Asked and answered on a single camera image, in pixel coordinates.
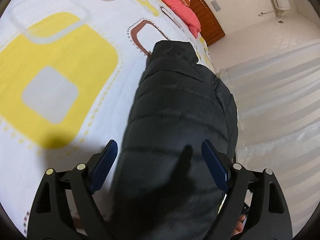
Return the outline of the wooden headboard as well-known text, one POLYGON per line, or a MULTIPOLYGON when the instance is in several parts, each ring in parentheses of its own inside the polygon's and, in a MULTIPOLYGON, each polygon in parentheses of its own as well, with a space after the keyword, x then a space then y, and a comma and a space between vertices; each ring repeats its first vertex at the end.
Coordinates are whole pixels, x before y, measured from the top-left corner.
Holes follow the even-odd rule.
POLYGON ((207 46, 214 44, 225 36, 221 25, 204 0, 190 0, 190 8, 199 19, 201 36, 206 41, 207 46))

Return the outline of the white striped side curtain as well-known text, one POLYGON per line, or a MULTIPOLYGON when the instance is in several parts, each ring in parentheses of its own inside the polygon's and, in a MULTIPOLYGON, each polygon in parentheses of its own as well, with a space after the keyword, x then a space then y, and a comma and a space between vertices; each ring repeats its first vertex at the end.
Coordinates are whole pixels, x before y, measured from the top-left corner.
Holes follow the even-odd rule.
POLYGON ((319 40, 222 69, 238 109, 237 160, 270 168, 300 232, 319 204, 319 40))

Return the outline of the pink pillow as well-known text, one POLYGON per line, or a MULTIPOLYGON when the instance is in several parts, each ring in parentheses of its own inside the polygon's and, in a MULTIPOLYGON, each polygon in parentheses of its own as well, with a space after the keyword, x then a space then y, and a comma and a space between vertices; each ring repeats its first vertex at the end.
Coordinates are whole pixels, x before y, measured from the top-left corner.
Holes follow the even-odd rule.
POLYGON ((188 26, 193 37, 201 32, 201 24, 195 13, 181 0, 162 0, 188 26))

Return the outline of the black quilted puffer jacket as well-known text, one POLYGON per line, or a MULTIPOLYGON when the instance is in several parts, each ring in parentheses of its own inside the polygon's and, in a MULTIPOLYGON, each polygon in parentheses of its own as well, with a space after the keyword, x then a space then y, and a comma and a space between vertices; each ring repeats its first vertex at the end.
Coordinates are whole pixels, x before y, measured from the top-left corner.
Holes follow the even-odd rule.
POLYGON ((233 95, 189 42, 159 41, 136 90, 113 188, 115 239, 203 239, 223 199, 201 154, 233 158, 233 95))

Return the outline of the wall switch panel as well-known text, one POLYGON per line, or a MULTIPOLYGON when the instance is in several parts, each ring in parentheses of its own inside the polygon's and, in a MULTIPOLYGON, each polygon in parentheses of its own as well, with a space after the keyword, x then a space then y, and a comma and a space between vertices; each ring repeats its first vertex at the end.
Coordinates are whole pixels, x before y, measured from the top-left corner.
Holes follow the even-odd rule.
POLYGON ((213 6, 213 8, 216 12, 221 11, 221 7, 219 6, 219 4, 216 0, 211 1, 211 5, 213 6))

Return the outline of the white patterned bed sheet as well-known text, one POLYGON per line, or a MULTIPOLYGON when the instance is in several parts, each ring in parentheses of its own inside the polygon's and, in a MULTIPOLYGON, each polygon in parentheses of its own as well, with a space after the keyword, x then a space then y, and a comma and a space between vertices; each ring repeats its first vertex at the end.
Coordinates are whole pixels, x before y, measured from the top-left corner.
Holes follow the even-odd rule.
POLYGON ((156 42, 205 40, 162 0, 1 0, 1 207, 27 235, 44 172, 121 143, 156 42))

